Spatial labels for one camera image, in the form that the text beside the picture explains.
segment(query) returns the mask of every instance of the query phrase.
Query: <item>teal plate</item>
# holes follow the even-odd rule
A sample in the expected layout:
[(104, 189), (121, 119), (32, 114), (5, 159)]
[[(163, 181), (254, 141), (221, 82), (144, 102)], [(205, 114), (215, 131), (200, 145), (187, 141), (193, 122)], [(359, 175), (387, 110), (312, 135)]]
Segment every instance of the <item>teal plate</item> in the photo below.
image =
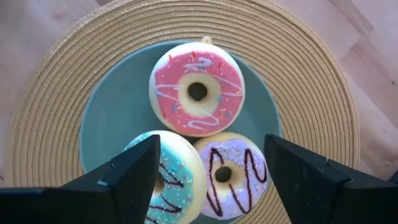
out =
[[(150, 73), (160, 57), (187, 41), (163, 42), (140, 49), (117, 63), (100, 81), (87, 102), (80, 128), (80, 159), (84, 172), (120, 154), (138, 135), (169, 130), (153, 112), (148, 95)], [(241, 113), (225, 131), (239, 133), (262, 148), (265, 134), (281, 135), (277, 108), (266, 84), (240, 58), (246, 86)], [(197, 138), (187, 138), (194, 143)], [(222, 224), (199, 216), (193, 223)]]

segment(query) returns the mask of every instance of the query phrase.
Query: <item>wooden floor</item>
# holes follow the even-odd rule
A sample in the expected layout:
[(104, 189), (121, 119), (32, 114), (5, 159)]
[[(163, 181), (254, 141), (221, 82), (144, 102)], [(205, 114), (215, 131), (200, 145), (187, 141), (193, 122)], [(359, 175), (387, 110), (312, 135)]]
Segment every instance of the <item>wooden floor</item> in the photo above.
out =
[[(108, 1), (0, 0), (0, 167), (27, 77), (68, 27)], [(398, 169), (398, 1), (269, 1), (307, 23), (338, 59), (360, 118), (360, 169), (389, 178)]]

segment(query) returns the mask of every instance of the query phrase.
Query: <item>lavender frosting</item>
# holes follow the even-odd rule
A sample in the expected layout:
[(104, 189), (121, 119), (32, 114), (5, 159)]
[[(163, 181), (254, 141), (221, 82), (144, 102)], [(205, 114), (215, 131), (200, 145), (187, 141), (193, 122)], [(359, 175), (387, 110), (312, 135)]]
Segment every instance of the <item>lavender frosting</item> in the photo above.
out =
[[(268, 186), (267, 167), (264, 155), (252, 150), (242, 139), (210, 142), (199, 152), (207, 171), (207, 200), (202, 214), (218, 220), (227, 220), (245, 215), (259, 201)], [(228, 196), (220, 196), (213, 164), (234, 162), (245, 173), (243, 184), (229, 183)]]

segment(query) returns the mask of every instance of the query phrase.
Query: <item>woven placemat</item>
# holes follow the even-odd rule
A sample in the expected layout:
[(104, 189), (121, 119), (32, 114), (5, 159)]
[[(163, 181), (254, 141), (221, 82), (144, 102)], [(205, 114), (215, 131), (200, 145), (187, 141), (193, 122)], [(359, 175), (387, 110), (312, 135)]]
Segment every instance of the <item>woven placemat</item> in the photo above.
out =
[[(288, 12), (265, 0), (124, 0), (82, 19), (44, 58), (12, 119), (6, 183), (58, 186), (82, 175), (80, 121), (101, 77), (137, 49), (204, 35), (266, 81), (284, 138), (358, 166), (359, 129), (346, 80), (320, 39)], [(238, 223), (288, 222), (272, 185)]]

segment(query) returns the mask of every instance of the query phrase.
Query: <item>donut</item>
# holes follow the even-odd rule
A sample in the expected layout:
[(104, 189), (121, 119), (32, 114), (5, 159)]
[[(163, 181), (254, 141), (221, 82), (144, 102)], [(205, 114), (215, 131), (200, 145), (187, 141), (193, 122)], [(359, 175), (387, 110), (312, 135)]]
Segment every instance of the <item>donut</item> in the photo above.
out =
[(209, 39), (169, 50), (149, 79), (156, 116), (186, 136), (205, 137), (226, 129), (240, 113), (244, 96), (238, 64)]
[(195, 149), (207, 172), (201, 213), (218, 220), (248, 214), (269, 184), (260, 149), (248, 138), (227, 132), (199, 140)]
[(199, 216), (206, 199), (203, 163), (187, 140), (170, 131), (141, 134), (124, 150), (153, 134), (160, 135), (160, 164), (145, 224), (190, 223)]

